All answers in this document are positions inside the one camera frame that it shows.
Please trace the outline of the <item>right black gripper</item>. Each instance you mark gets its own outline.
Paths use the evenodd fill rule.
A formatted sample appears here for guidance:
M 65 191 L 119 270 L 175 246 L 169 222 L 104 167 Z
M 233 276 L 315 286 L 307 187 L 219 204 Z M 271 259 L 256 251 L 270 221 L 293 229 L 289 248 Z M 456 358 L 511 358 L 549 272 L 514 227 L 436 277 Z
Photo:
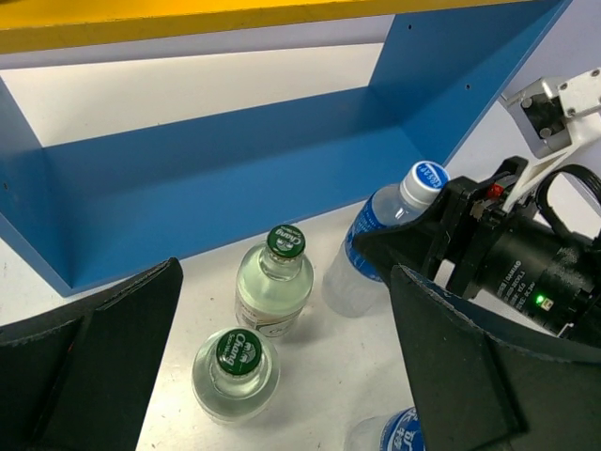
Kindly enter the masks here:
M 551 207 L 554 170 L 509 212 L 502 206 L 527 162 L 504 160 L 484 181 L 459 177 L 414 209 L 398 190 L 372 194 L 351 225 L 351 267 L 375 282 L 402 264 L 432 275 L 435 258 L 455 268 L 447 284 L 471 299 L 485 291 L 557 336 L 592 333 L 592 241 Z

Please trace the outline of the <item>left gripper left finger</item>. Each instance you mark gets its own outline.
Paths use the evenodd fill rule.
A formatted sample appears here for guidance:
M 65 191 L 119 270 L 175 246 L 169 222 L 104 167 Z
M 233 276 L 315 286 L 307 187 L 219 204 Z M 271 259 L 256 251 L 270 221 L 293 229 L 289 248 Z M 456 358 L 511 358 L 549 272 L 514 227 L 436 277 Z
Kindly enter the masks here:
M 2 449 L 135 449 L 182 281 L 170 258 L 2 326 Z

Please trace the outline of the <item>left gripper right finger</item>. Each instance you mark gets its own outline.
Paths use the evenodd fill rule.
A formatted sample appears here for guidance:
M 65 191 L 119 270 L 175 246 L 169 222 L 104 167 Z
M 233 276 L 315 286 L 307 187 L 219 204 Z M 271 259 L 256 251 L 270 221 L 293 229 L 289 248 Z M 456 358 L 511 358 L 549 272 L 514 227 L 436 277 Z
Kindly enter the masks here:
M 600 350 L 393 268 L 393 317 L 429 450 L 597 450 Z

